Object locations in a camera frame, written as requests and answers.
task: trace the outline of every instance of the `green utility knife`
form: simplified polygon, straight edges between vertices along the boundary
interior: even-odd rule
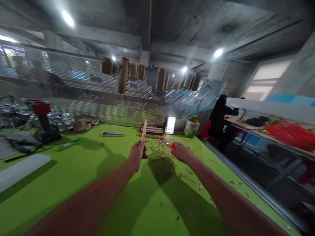
[[[73,145],[76,145],[76,144],[82,142],[83,140],[84,140],[84,139],[76,139],[76,140],[74,140],[73,142],[66,143],[66,144],[64,144],[64,145],[61,145],[61,146],[55,148],[54,151],[56,151],[56,152],[63,151],[63,150],[65,150],[65,149],[69,148],[69,147],[72,147]]]

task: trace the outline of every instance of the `table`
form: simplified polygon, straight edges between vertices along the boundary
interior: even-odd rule
[[[270,190],[272,187],[277,185],[280,181],[282,181],[283,179],[288,177],[297,168],[299,168],[304,163],[304,159],[303,158],[305,158],[307,160],[310,160],[310,161],[315,161],[315,159],[314,159],[315,158],[315,153],[313,153],[313,152],[306,151],[306,150],[303,150],[303,149],[300,149],[300,148],[297,148],[297,147],[292,147],[292,146],[283,144],[280,141],[278,141],[275,138],[273,138],[272,136],[268,136],[265,133],[260,132],[258,130],[256,131],[256,130],[246,129],[245,127],[248,127],[250,125],[244,124],[241,121],[236,120],[235,118],[224,118],[224,120],[228,121],[232,126],[237,127],[237,128],[239,128],[241,130],[244,130],[244,131],[246,131],[247,133],[250,134],[249,137],[246,138],[245,142],[242,144],[242,147],[247,143],[247,141],[249,140],[249,138],[252,135],[255,135],[255,136],[258,136],[260,138],[265,138],[265,139],[270,140],[274,144],[291,151],[297,157],[296,161],[294,161],[278,177],[276,177],[273,181],[270,182],[270,184],[266,188],[267,190]]]
[[[119,131],[124,136],[101,137],[103,131]],[[51,156],[48,164],[0,193],[0,235],[22,235],[63,201],[120,166],[128,158],[131,146],[140,140],[137,128],[112,125],[98,125],[82,133],[65,131],[61,134],[61,140],[41,151]],[[290,235],[300,235],[249,186],[231,184],[231,181],[242,180],[200,140],[187,140],[183,135],[173,137],[185,141],[196,156],[244,197],[247,192],[249,200]],[[85,140],[64,151],[53,151],[56,145],[77,138]],[[148,140],[150,142],[146,145],[152,158],[158,154],[154,147],[157,140]],[[231,235],[208,192],[204,188],[199,190],[200,182],[195,174],[189,174],[186,171],[188,167],[175,158],[171,160],[176,173],[184,173],[197,185],[165,171],[173,168],[167,161],[165,164],[156,161],[155,165],[155,161],[144,160],[114,203],[97,235]],[[18,161],[1,161],[0,171]]]

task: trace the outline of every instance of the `red plastic bag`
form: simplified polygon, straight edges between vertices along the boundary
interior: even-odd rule
[[[285,122],[281,125],[268,125],[264,129],[284,144],[315,151],[315,134],[301,125]]]

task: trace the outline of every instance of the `hand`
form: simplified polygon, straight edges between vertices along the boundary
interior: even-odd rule
[[[131,147],[128,164],[134,172],[140,169],[141,160],[148,158],[146,153],[147,147],[145,146],[146,142],[146,140],[142,142],[139,140]]]
[[[172,145],[174,145],[176,149],[171,150],[171,153],[179,161],[187,164],[189,160],[196,158],[182,143],[173,142]]]

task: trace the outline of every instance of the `red object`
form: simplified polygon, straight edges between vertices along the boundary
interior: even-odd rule
[[[301,185],[311,184],[314,185],[315,183],[315,162],[307,161],[304,163],[306,165],[306,171],[304,174],[300,176],[298,179],[298,183]]]
[[[37,115],[47,115],[50,110],[50,105],[48,103],[37,103],[33,105],[34,113]]]
[[[240,130],[240,131],[237,131],[235,136],[233,137],[233,139],[235,139],[237,136],[239,136],[240,134],[243,134],[243,137],[241,139],[241,143],[243,143],[244,139],[246,138],[247,136],[247,132],[246,131],[243,131],[243,130]]]
[[[211,122],[210,120],[208,120],[206,126],[203,128],[202,133],[201,133],[201,137],[203,137],[207,141],[208,139],[206,137],[207,137],[210,127],[211,127]]]
[[[315,134],[301,125],[285,122],[281,125],[268,125],[264,129],[284,144],[315,151]]]

